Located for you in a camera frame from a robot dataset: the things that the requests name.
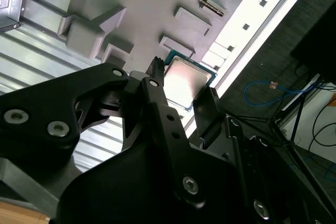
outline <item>black cable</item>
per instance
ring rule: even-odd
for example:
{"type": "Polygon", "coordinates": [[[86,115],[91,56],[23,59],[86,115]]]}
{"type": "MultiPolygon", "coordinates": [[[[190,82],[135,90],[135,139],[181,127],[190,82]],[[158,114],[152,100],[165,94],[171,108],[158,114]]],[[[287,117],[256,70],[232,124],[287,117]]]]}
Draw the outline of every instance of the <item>black cable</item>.
{"type": "MultiPolygon", "coordinates": [[[[314,138],[312,139],[312,141],[310,142],[310,145],[309,145],[309,148],[308,148],[308,153],[310,154],[310,158],[311,160],[317,164],[318,166],[320,166],[321,168],[325,169],[325,170],[329,170],[327,167],[324,167],[323,165],[321,165],[319,162],[317,162],[314,158],[313,158],[313,154],[310,152],[310,149],[314,143],[314,140],[316,141],[316,137],[327,127],[329,126],[332,126],[332,125],[336,125],[336,123],[330,123],[330,124],[327,124],[326,126],[324,126],[322,129],[319,130],[319,132],[314,136],[314,138]]],[[[319,143],[318,141],[316,141],[318,144],[322,145],[322,146],[325,146],[325,147],[330,147],[330,146],[336,146],[335,145],[324,145],[324,144],[321,144],[319,143]]]]}
{"type": "Polygon", "coordinates": [[[331,103],[334,102],[334,101],[336,101],[336,98],[332,99],[329,103],[327,103],[327,104],[320,110],[320,112],[317,114],[317,116],[316,116],[316,118],[315,118],[315,120],[314,120],[314,123],[313,123],[313,128],[312,128],[313,141],[314,141],[314,140],[316,141],[316,139],[315,139],[316,136],[315,136],[314,132],[315,132],[315,126],[316,126],[317,119],[319,118],[319,116],[321,115],[321,113],[323,112],[323,110],[325,110],[325,108],[328,107],[329,104],[331,104],[331,103]]]}
{"type": "Polygon", "coordinates": [[[335,125],[336,123],[330,123],[330,124],[327,124],[326,126],[324,126],[322,129],[319,130],[319,132],[316,134],[316,135],[313,135],[313,140],[310,142],[310,145],[309,145],[309,148],[308,148],[308,151],[310,152],[310,149],[311,149],[311,146],[313,145],[313,142],[317,142],[319,145],[321,146],[324,146],[324,147],[334,147],[336,146],[336,144],[322,144],[320,143],[319,141],[317,141],[316,137],[318,136],[318,134],[320,134],[325,128],[329,127],[329,126],[332,126],[332,125],[335,125]]]}

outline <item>white surface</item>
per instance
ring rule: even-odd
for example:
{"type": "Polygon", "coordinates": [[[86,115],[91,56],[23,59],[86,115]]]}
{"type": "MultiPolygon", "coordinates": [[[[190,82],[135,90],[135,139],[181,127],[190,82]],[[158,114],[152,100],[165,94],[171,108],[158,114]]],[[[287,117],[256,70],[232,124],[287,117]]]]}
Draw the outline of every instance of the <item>white surface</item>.
{"type": "MultiPolygon", "coordinates": [[[[295,142],[298,146],[306,150],[308,149],[309,144],[313,139],[312,127],[314,120],[320,110],[331,101],[333,94],[333,92],[326,90],[318,91],[318,93],[304,105],[295,137],[295,142]]],[[[287,139],[290,139],[291,137],[295,119],[296,116],[281,127],[281,130],[285,133],[287,139]]],[[[314,130],[315,135],[321,128],[330,123],[336,123],[336,107],[333,106],[326,107],[320,114],[314,130]]],[[[316,139],[322,144],[336,144],[336,125],[324,129],[316,139]]],[[[336,162],[336,147],[324,147],[314,142],[311,147],[311,152],[334,163],[336,162]]]]}

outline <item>bolt head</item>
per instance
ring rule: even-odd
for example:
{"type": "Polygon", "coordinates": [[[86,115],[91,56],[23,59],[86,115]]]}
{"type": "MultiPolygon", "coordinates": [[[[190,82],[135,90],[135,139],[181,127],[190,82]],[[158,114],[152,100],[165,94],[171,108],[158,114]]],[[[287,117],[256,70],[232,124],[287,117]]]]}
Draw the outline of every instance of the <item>bolt head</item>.
{"type": "Polygon", "coordinates": [[[198,184],[191,177],[186,176],[183,178],[183,187],[188,193],[192,195],[196,195],[198,193],[198,184]]]}

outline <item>blue cable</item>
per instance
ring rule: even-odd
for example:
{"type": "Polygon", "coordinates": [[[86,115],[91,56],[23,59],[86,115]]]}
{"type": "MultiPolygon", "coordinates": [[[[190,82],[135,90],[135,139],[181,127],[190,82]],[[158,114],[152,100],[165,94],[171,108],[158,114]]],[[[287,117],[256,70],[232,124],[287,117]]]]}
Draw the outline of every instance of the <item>blue cable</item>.
{"type": "Polygon", "coordinates": [[[310,91],[310,90],[312,90],[312,89],[314,89],[314,88],[316,87],[316,85],[313,84],[313,85],[311,85],[309,88],[307,88],[306,90],[288,90],[288,89],[286,89],[286,88],[283,87],[283,86],[277,86],[276,89],[282,90],[282,91],[284,91],[284,92],[286,92],[286,93],[289,93],[289,94],[286,94],[286,95],[284,95],[284,96],[281,96],[281,97],[279,97],[279,98],[277,98],[277,99],[274,99],[274,100],[272,100],[272,101],[269,101],[269,102],[259,103],[259,104],[258,104],[258,103],[251,103],[251,102],[249,102],[249,101],[247,100],[247,96],[246,96],[247,89],[248,89],[249,86],[251,86],[251,85],[253,85],[253,84],[267,84],[267,85],[270,85],[270,84],[272,84],[272,83],[271,83],[270,81],[252,81],[252,82],[248,83],[248,84],[244,87],[244,92],[243,92],[244,101],[245,101],[248,105],[250,105],[250,106],[255,106],[255,107],[258,107],[258,106],[268,106],[268,105],[271,105],[271,104],[273,104],[273,103],[276,103],[276,102],[280,101],[280,100],[283,99],[283,98],[289,97],[289,96],[294,95],[294,94],[300,94],[300,93],[308,92],[308,91],[310,91]]]}
{"type": "Polygon", "coordinates": [[[330,166],[330,168],[326,171],[324,177],[326,180],[329,180],[329,181],[333,181],[333,182],[336,182],[336,179],[332,179],[332,178],[328,178],[328,173],[334,168],[336,164],[333,164],[332,166],[330,166]]]}

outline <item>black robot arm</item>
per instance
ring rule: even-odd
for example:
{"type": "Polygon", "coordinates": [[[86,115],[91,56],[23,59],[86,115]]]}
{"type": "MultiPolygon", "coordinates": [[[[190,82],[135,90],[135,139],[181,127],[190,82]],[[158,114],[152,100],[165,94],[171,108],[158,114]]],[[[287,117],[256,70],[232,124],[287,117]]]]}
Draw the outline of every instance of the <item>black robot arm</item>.
{"type": "Polygon", "coordinates": [[[56,224],[336,223],[330,200],[266,139],[245,138],[215,89],[194,101],[203,144],[189,144],[163,71],[159,58],[129,76],[105,63],[1,96],[1,181],[56,224]],[[122,152],[79,175],[80,133],[110,116],[123,118],[122,152]]]}

